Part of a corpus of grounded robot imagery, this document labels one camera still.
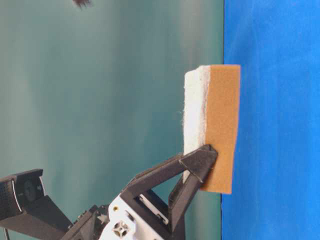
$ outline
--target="blue fabric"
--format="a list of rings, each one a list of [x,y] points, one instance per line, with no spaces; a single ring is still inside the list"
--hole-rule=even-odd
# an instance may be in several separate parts
[[[223,240],[320,238],[320,1],[226,0],[224,63],[242,66]]]

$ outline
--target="foam block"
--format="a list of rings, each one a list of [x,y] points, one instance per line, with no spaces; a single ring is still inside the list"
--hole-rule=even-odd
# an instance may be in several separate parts
[[[239,65],[200,66],[185,74],[184,154],[211,144],[218,158],[202,190],[231,194],[238,132]]]

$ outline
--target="green background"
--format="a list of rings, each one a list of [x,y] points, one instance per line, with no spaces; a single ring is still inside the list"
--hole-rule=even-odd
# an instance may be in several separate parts
[[[184,74],[222,63],[223,14],[223,0],[0,0],[0,177],[43,168],[74,221],[181,152]],[[199,192],[187,239],[220,239],[220,212]]]

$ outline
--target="webcam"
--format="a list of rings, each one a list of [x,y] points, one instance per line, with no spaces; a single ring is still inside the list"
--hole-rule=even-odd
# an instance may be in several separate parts
[[[46,195],[43,170],[0,178],[0,227],[42,240],[59,240],[70,220]]]
[[[0,178],[0,221],[23,212],[23,208],[46,195],[42,169]]]

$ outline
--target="white robot part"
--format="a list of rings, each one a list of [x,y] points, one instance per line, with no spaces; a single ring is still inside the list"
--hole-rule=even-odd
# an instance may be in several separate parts
[[[119,195],[108,211],[110,222],[99,240],[164,240]]]

